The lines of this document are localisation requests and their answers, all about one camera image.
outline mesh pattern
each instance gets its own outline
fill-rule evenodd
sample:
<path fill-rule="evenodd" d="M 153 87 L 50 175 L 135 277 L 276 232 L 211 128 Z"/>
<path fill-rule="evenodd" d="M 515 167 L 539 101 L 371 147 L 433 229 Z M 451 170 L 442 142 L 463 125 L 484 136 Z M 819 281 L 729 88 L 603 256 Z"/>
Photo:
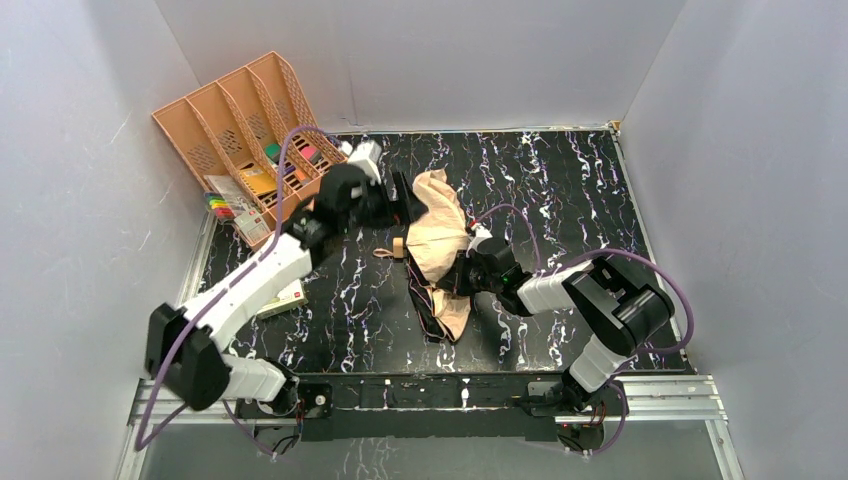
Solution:
<path fill-rule="evenodd" d="M 315 167 L 309 163 L 308 160 L 303 158 L 303 155 L 297 150 L 295 147 L 295 142 L 291 142 L 289 144 L 289 149 L 286 151 L 286 159 L 294 166 L 300 169 L 303 173 L 309 176 L 309 178 L 318 178 L 318 170 L 315 170 Z"/>
<path fill-rule="evenodd" d="M 274 132 L 277 140 L 282 142 L 286 138 L 289 128 L 280 115 L 280 111 L 277 109 L 274 100 L 271 99 L 271 95 L 268 94 L 268 90 L 265 89 L 262 80 L 253 72 L 250 72 L 250 78 L 253 80 L 253 86 L 256 87 L 257 93 L 259 93 L 259 102 L 262 103 L 262 108 L 265 109 L 265 114 L 268 115 L 268 121 L 271 122 L 271 131 Z"/>
<path fill-rule="evenodd" d="M 286 90 L 289 93 L 292 108 L 294 109 L 295 119 L 298 125 L 315 125 L 315 118 L 312 116 L 312 110 L 309 104 L 306 103 L 306 97 L 303 95 L 303 89 L 300 88 L 300 83 L 297 81 L 297 76 L 294 70 L 289 65 L 289 62 L 277 57 L 277 63 L 283 70 L 283 78 L 286 81 Z"/>
<path fill-rule="evenodd" d="M 215 154 L 209 150 L 209 147 L 202 143 L 195 145 L 187 151 L 186 156 L 191 161 L 197 174 L 201 176 L 206 175 L 206 172 L 215 168 L 215 165 L 218 163 Z"/>
<path fill-rule="evenodd" d="M 219 133 L 214 138 L 218 139 L 218 143 L 220 143 L 221 147 L 224 148 L 226 156 L 232 157 L 233 155 L 241 152 L 243 149 L 241 142 L 239 142 L 238 137 L 236 137 L 236 132 L 229 128 Z"/>
<path fill-rule="evenodd" d="M 286 189 L 285 189 L 286 186 L 287 185 L 283 185 L 283 187 L 284 187 L 283 192 L 286 192 Z M 284 193 L 284 195 L 286 195 L 286 196 L 294 195 L 294 191 L 292 191 L 291 193 Z M 277 203 L 277 192 L 269 193 L 268 195 L 265 195 L 264 197 L 262 197 L 262 205 L 264 205 L 266 209 L 271 208 L 276 203 Z"/>
<path fill-rule="evenodd" d="M 318 170 L 318 172 L 321 173 L 321 175 L 323 175 L 323 174 L 327 173 L 327 170 L 332 165 L 333 165 L 332 162 L 330 162 L 329 160 L 327 160 L 325 158 L 325 159 L 322 159 L 320 162 L 318 162 L 318 165 L 315 165 L 315 169 Z"/>
<path fill-rule="evenodd" d="M 274 171 L 274 183 L 276 183 L 276 180 L 277 180 L 277 172 L 275 170 Z M 288 183 L 288 177 L 283 178 L 283 195 L 285 195 L 287 197 L 289 195 L 294 195 L 299 187 L 300 187 L 299 184 L 290 185 Z"/>
<path fill-rule="evenodd" d="M 274 102 L 274 108 L 277 109 L 277 113 L 280 115 L 280 118 L 283 119 L 286 125 L 297 125 L 297 118 L 292 118 L 293 115 L 291 110 L 289 109 L 289 105 L 285 100 L 277 100 Z"/>
<path fill-rule="evenodd" d="M 203 127 L 203 131 L 206 132 L 206 136 L 209 137 L 210 140 L 212 140 L 212 146 L 215 148 L 215 151 L 218 152 L 218 155 L 223 160 L 224 167 L 226 167 L 227 169 L 227 173 L 229 173 L 230 177 L 232 177 L 233 180 L 238 183 L 238 186 L 241 188 L 241 191 L 247 192 L 253 203 L 259 205 L 261 203 L 259 201 L 259 198 L 249 188 L 247 188 L 247 185 L 244 184 L 244 181 L 242 181 L 241 176 L 236 171 L 235 167 L 233 166 L 233 163 L 227 157 L 227 152 L 224 150 L 223 145 L 220 143 L 220 141 L 217 140 L 215 134 L 212 133 L 212 129 L 209 128 L 209 125 L 203 120 L 203 117 L 200 115 L 200 112 L 198 112 L 197 109 L 192 107 L 192 110 L 194 111 L 194 115 L 197 117 L 197 121 L 200 122 L 200 126 Z"/>
<path fill-rule="evenodd" d="M 312 143 L 312 146 L 317 148 L 321 152 L 321 155 L 330 162 L 343 163 L 345 161 L 339 150 L 324 135 L 318 132 L 305 132 L 305 135 L 309 139 L 309 142 Z"/>
<path fill-rule="evenodd" d="M 300 188 L 300 180 L 297 179 L 295 174 L 289 174 L 289 176 L 286 177 L 286 185 L 297 190 Z"/>
<path fill-rule="evenodd" d="M 265 122 L 262 121 L 262 117 L 260 117 L 258 113 L 254 113 L 247 117 L 247 124 L 250 126 L 250 131 L 253 132 L 253 135 L 257 140 L 261 141 L 270 133 L 268 129 L 265 128 Z"/>
<path fill-rule="evenodd" d="M 236 105 L 235 100 L 224 91 L 223 88 L 220 87 L 221 94 L 224 96 L 224 99 L 227 101 L 227 106 L 230 107 L 230 112 L 232 113 L 233 119 L 235 119 L 236 124 L 239 129 L 244 134 L 244 141 L 247 142 L 248 148 L 250 148 L 250 153 L 253 158 L 259 164 L 259 168 L 262 169 L 265 173 L 274 178 L 274 169 L 271 168 L 271 162 L 265 161 L 265 152 L 262 150 L 262 146 L 259 145 L 259 142 L 256 141 L 256 138 L 253 135 L 250 135 L 250 127 L 247 124 L 247 120 L 244 119 L 241 112 L 239 111 L 238 105 Z"/>

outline marble pattern tabletop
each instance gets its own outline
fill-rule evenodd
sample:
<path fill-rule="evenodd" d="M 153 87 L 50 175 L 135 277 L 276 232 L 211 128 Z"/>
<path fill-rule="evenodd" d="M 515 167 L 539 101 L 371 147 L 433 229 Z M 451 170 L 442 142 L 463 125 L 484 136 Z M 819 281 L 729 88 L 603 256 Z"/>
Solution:
<path fill-rule="evenodd" d="M 354 145 L 371 138 L 383 146 L 381 174 L 397 169 L 412 179 L 444 168 L 468 216 L 511 203 L 531 221 L 544 269 L 600 248 L 647 256 L 612 134 L 599 131 L 473 132 L 342 136 Z M 534 264 L 530 236 L 520 218 L 498 212 L 484 221 L 512 241 L 527 270 Z M 521 318 L 480 294 L 460 339 L 428 342 L 406 288 L 402 264 L 375 258 L 400 230 L 354 231 L 341 252 L 304 279 L 309 301 L 300 309 L 252 320 L 229 353 L 270 357 L 301 373 L 486 373 L 562 370 L 591 330 L 573 309 Z M 201 289 L 250 255 L 231 227 L 217 226 Z M 652 339 L 674 343 L 670 326 Z M 643 355 L 637 370 L 682 370 L 680 355 Z"/>

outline gray wall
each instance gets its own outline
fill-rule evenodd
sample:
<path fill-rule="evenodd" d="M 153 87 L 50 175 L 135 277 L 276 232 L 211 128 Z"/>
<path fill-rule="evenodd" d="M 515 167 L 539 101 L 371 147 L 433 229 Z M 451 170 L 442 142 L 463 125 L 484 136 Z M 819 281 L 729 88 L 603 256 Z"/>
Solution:
<path fill-rule="evenodd" d="M 752 479 L 844 478 L 848 3 L 690 0 L 623 129 Z"/>
<path fill-rule="evenodd" d="M 621 119 L 684 0 L 157 0 L 202 83 L 270 50 L 332 130 Z"/>
<path fill-rule="evenodd" d="M 607 422 L 608 432 L 615 422 Z M 260 435 L 274 442 L 290 432 Z M 151 446 L 142 480 L 717 480 L 704 422 L 628 422 L 585 461 L 523 438 L 356 438 L 304 442 L 271 463 L 232 425 L 174 425 Z"/>
<path fill-rule="evenodd" d="M 150 113 L 198 84 L 153 2 L 2 3 L 0 476 L 111 478 L 202 218 Z"/>

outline white backdrop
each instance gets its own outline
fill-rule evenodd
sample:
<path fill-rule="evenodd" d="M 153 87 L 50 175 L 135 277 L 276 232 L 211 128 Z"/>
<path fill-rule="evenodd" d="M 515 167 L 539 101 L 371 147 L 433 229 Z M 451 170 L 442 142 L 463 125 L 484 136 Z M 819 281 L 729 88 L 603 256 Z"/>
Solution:
<path fill-rule="evenodd" d="M 0 476 L 112 478 L 202 196 L 150 113 L 197 88 L 153 2 L 0 8 Z"/>
<path fill-rule="evenodd" d="M 157 0 L 201 83 L 270 50 L 333 130 L 624 117 L 684 0 Z"/>
<path fill-rule="evenodd" d="M 690 0 L 622 125 L 747 478 L 845 478 L 848 3 Z"/>

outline wire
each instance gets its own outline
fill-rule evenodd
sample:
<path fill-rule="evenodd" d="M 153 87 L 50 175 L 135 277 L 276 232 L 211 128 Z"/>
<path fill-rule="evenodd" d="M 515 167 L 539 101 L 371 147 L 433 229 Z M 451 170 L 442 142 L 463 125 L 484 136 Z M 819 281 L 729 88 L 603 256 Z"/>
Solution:
<path fill-rule="evenodd" d="M 527 218 L 527 215 L 524 215 L 524 212 L 519 210 L 515 205 L 510 205 L 509 203 L 502 203 L 500 205 L 496 205 L 496 206 L 490 208 L 489 210 L 487 210 L 485 213 L 483 213 L 479 217 L 475 218 L 471 222 L 471 226 L 473 227 L 475 224 L 479 223 L 480 220 L 483 220 L 484 218 L 490 216 L 491 214 L 495 213 L 496 211 L 498 211 L 502 208 L 508 208 L 508 209 L 512 210 L 513 212 L 515 212 L 515 214 L 519 218 L 524 220 L 524 225 L 527 226 L 527 231 L 530 232 L 530 240 L 533 241 L 533 252 L 536 253 L 536 273 L 541 272 L 542 271 L 542 255 L 539 253 L 539 243 L 536 241 L 536 234 L 533 232 L 533 226 L 530 225 L 530 220 Z"/>
<path fill-rule="evenodd" d="M 598 425 L 598 426 L 603 425 L 604 419 L 606 419 L 606 418 L 607 418 L 607 404 L 606 404 L 606 402 L 601 402 L 601 416 L 600 416 L 600 418 L 598 418 L 598 423 L 596 423 L 595 425 Z"/>
<path fill-rule="evenodd" d="M 627 396 L 615 383 L 610 383 L 609 387 L 615 390 L 616 393 L 618 393 L 619 398 L 621 398 L 621 420 L 618 421 L 618 427 L 615 429 L 615 433 L 612 435 L 612 438 L 610 438 L 610 441 L 598 447 L 597 450 L 590 450 L 590 455 L 597 455 L 605 452 L 616 442 L 616 440 L 618 440 L 618 437 L 621 436 L 621 431 L 624 430 L 624 419 L 627 418 L 627 411 L 629 410 L 627 406 Z"/>
<path fill-rule="evenodd" d="M 277 443 L 274 444 L 273 450 L 276 452 L 277 449 L 280 448 L 280 445 L 282 445 L 283 442 L 285 442 L 286 440 L 289 440 L 289 444 L 291 444 L 291 442 L 296 440 L 296 439 L 297 439 L 297 435 L 289 435 L 288 437 L 283 437 Z"/>
<path fill-rule="evenodd" d="M 310 125 L 301 125 L 299 127 L 296 127 L 294 129 L 292 129 L 289 132 L 288 135 L 286 135 L 286 138 L 283 141 L 283 147 L 282 147 L 282 150 L 281 150 L 282 155 L 285 155 L 286 152 L 288 151 L 288 147 L 291 144 L 292 138 L 295 135 L 297 135 L 298 133 L 306 132 L 306 131 L 321 133 L 325 136 L 327 135 L 327 133 L 324 130 L 321 130 L 318 127 L 313 127 L 313 126 L 310 126 Z M 165 355 L 165 358 L 162 360 L 162 363 L 159 365 L 159 370 L 157 371 L 156 377 L 153 380 L 153 387 L 150 389 L 150 397 L 148 398 L 147 404 L 144 407 L 144 413 L 141 415 L 141 421 L 139 422 L 138 435 L 136 435 L 136 437 L 135 437 L 135 450 L 136 451 L 141 451 L 141 450 L 145 449 L 148 445 L 150 445 L 150 442 L 152 442 L 153 439 L 156 438 L 156 436 L 159 435 L 162 432 L 162 430 L 169 423 L 171 423 L 171 421 L 174 418 L 176 418 L 177 415 L 182 413 L 183 410 L 185 410 L 186 407 L 188 406 L 187 404 L 183 404 L 183 405 L 177 407 L 177 409 L 174 410 L 173 412 L 171 412 L 167 417 L 165 417 L 165 419 L 162 420 L 162 422 L 159 423 L 159 425 L 156 425 L 156 427 L 153 428 L 153 430 L 150 432 L 150 435 L 147 436 L 147 438 L 144 437 L 144 432 L 147 431 L 147 426 L 150 423 L 150 417 L 153 414 L 153 406 L 156 404 L 156 398 L 159 396 L 159 390 L 161 390 L 162 385 L 164 385 L 164 383 L 165 383 L 165 375 L 168 372 L 168 369 L 170 368 L 171 363 L 173 363 L 174 357 L 176 357 L 177 352 L 179 351 L 180 347 L 182 347 L 183 342 L 185 342 L 185 339 L 189 336 L 189 334 L 192 332 L 194 327 L 197 326 L 197 324 L 200 322 L 200 320 L 202 320 L 203 317 L 207 313 L 209 313 L 209 310 L 211 310 L 212 307 L 214 307 L 219 301 L 221 301 L 221 299 L 224 297 L 224 295 L 226 295 L 226 293 L 229 292 L 229 290 L 231 288 L 236 286 L 244 277 L 247 276 L 248 273 L 250 273 L 254 268 L 256 268 L 256 266 L 259 264 L 259 262 L 264 260 L 268 255 L 270 255 L 270 253 L 274 250 L 274 247 L 277 245 L 277 242 L 280 240 L 280 236 L 282 235 L 282 229 L 283 229 L 283 172 L 284 172 L 284 170 L 285 170 L 285 168 L 277 168 L 277 228 L 276 228 L 276 233 L 274 235 L 274 238 L 271 240 L 271 244 L 268 246 L 268 248 L 265 249 L 265 251 L 262 254 L 260 254 L 258 259 L 254 260 L 253 258 L 251 258 L 250 261 L 252 263 L 247 268 L 245 268 L 245 270 L 241 274 L 236 276 L 236 278 L 234 278 L 233 281 L 230 282 L 229 285 L 225 285 L 224 287 L 222 287 L 221 290 L 209 300 L 209 303 L 204 305 L 197 312 L 197 315 L 195 315 L 194 318 L 192 318 L 191 321 L 189 321 L 186 324 L 186 326 L 182 329 L 180 334 L 177 335 L 177 338 L 171 344 L 171 348 L 168 349 L 168 353 Z M 227 410 L 227 414 L 230 417 L 230 419 L 233 420 L 233 422 L 243 432 L 247 432 L 247 428 L 244 425 L 242 425 L 241 422 L 238 421 L 238 419 L 235 417 L 234 414 L 232 414 L 232 411 L 230 410 L 229 404 L 227 404 L 227 402 L 224 402 L 224 408 Z M 254 439 L 253 435 L 250 435 L 250 432 L 247 432 L 247 434 L 248 434 L 248 437 L 250 438 L 250 440 L 257 446 L 257 448 L 259 448 L 260 451 L 267 453 L 268 447 L 266 447 L 265 445 L 263 445 L 262 443 L 258 442 L 256 439 Z"/>
<path fill-rule="evenodd" d="M 559 441 L 562 442 L 562 444 L 565 445 L 566 448 L 569 448 L 571 450 L 575 450 L 575 451 L 578 451 L 578 452 L 583 451 L 583 447 L 580 446 L 579 443 L 577 443 L 577 440 L 574 440 L 573 438 L 569 438 L 569 437 L 566 437 L 565 435 L 561 435 L 561 434 L 557 434 L 557 437 L 559 437 Z"/>
<path fill-rule="evenodd" d="M 285 446 L 285 447 L 283 447 L 283 450 L 282 450 L 282 451 L 280 451 L 280 455 L 283 455 L 283 454 L 285 454 L 286 452 L 288 452 L 290 449 L 294 448 L 294 447 L 295 447 L 295 446 L 296 446 L 299 442 L 300 442 L 300 437 L 299 437 L 299 436 L 295 436 L 294 438 L 292 438 L 291 440 L 289 440 L 289 443 L 288 443 L 288 444 L 286 444 L 286 446 Z"/>
<path fill-rule="evenodd" d="M 239 427 L 239 430 L 241 430 L 241 433 L 243 433 L 244 436 L 247 437 L 248 440 L 253 442 L 253 444 L 256 445 L 256 448 L 258 448 L 260 452 L 264 453 L 265 455 L 268 455 L 271 458 L 276 457 L 277 452 L 275 452 L 274 449 L 269 448 L 267 445 L 265 445 L 264 443 L 257 440 L 253 436 L 253 434 L 250 433 L 250 430 L 248 430 L 247 427 L 239 421 L 238 417 L 236 417 L 236 414 L 233 413 L 233 410 L 230 408 L 230 404 L 226 400 L 224 400 L 223 403 L 224 403 L 224 410 L 227 411 L 227 416 L 230 417 L 230 420 L 232 420 L 232 422 L 237 427 Z"/>

